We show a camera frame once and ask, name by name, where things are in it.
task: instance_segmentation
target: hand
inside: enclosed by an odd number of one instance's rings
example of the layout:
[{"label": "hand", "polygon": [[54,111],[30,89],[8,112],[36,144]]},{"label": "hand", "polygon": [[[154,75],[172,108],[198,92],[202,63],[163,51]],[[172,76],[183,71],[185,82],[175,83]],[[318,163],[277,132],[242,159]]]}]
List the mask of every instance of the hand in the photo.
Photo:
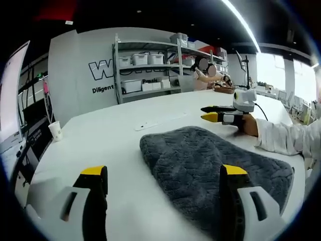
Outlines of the hand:
[{"label": "hand", "polygon": [[253,118],[250,114],[243,115],[244,125],[243,125],[243,131],[245,134],[253,137],[258,137],[258,130],[257,130],[257,124],[256,119]]}]

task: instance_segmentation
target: desk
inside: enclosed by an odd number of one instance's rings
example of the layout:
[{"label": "desk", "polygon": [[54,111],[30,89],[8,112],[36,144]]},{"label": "desk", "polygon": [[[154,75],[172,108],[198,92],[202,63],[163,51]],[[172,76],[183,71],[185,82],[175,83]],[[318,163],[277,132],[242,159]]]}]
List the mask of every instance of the desk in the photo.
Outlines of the desk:
[{"label": "desk", "polygon": [[[292,124],[280,101],[264,96],[257,99],[271,122]],[[62,129],[63,140],[50,144],[44,153],[31,182],[27,203],[41,215],[44,204],[63,187],[72,186],[83,169],[106,165],[108,240],[211,240],[173,208],[139,149],[143,135],[199,126],[246,150],[283,160],[295,169],[293,188],[282,215],[290,222],[303,203],[303,158],[255,148],[255,137],[235,136],[236,127],[201,119],[204,113],[200,108],[232,102],[233,95],[204,90],[143,99],[74,117]],[[253,115],[264,118],[257,106]],[[134,130],[146,122],[160,124]]]},{"label": "desk", "polygon": [[276,94],[268,93],[268,92],[265,92],[265,91],[262,91],[262,90],[258,90],[258,89],[255,89],[255,91],[256,91],[256,93],[259,94],[259,95],[263,95],[263,96],[266,96],[266,97],[270,97],[270,98],[273,98],[273,99],[277,99]]}]

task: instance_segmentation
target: pink object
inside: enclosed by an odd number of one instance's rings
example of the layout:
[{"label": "pink object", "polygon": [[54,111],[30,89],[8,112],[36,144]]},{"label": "pink object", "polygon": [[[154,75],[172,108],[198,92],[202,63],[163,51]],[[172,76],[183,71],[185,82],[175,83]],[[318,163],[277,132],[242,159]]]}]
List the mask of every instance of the pink object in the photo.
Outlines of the pink object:
[{"label": "pink object", "polygon": [[48,88],[48,85],[46,82],[44,82],[44,92],[45,92],[45,94],[49,93],[49,88]]}]

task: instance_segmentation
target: ceiling light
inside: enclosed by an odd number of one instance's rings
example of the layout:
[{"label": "ceiling light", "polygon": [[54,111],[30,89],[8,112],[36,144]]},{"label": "ceiling light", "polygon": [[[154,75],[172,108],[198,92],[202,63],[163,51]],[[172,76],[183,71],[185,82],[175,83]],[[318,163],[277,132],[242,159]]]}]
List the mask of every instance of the ceiling light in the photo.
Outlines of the ceiling light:
[{"label": "ceiling light", "polygon": [[248,26],[248,24],[246,23],[246,21],[244,20],[244,18],[242,17],[242,15],[237,11],[237,9],[230,3],[230,1],[228,0],[221,0],[231,11],[232,13],[234,13],[234,15],[238,18],[238,20],[241,22],[241,24],[243,25],[243,27],[245,28],[246,32],[248,33],[248,35],[250,36],[250,38],[252,39],[256,50],[261,53],[260,47],[254,37],[254,34],[252,33],[250,27]]},{"label": "ceiling light", "polygon": [[314,66],[312,66],[312,69],[316,68],[319,66],[319,63],[315,64]]}]

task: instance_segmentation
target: storage shelving unit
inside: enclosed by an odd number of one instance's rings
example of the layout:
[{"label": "storage shelving unit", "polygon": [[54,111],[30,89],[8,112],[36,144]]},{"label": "storage shelving unit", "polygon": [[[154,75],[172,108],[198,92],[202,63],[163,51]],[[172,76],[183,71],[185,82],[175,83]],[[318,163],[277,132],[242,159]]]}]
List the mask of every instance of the storage shelving unit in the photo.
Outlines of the storage shelving unit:
[{"label": "storage shelving unit", "polygon": [[[179,69],[179,75],[183,76],[183,69],[190,68],[190,66],[183,65],[182,54],[187,55],[200,55],[204,58],[210,60],[211,63],[214,62],[223,62],[224,60],[221,57],[213,55],[211,52],[205,53],[196,49],[191,49],[187,47],[181,47],[180,42],[178,44],[173,43],[165,43],[165,42],[155,42],[155,41],[121,41],[118,38],[118,35],[115,36],[115,44],[112,46],[113,51],[113,68],[114,68],[114,82],[115,82],[115,93],[117,97],[118,103],[123,103],[124,99],[134,97],[134,96],[141,96],[145,94],[151,93],[158,93],[158,92],[165,92],[165,91],[177,91],[181,88],[179,86],[172,86],[171,88],[167,89],[158,89],[158,90],[151,90],[151,91],[139,91],[133,92],[128,94],[122,94],[121,91],[121,72],[125,71],[134,71],[134,70],[144,70],[144,69],[163,69],[166,70],[169,74],[170,69]],[[121,51],[162,51],[164,52],[165,63],[168,60],[168,52],[177,52],[178,53],[178,64],[162,64],[162,65],[133,65],[128,67],[119,67],[119,52]]]}]

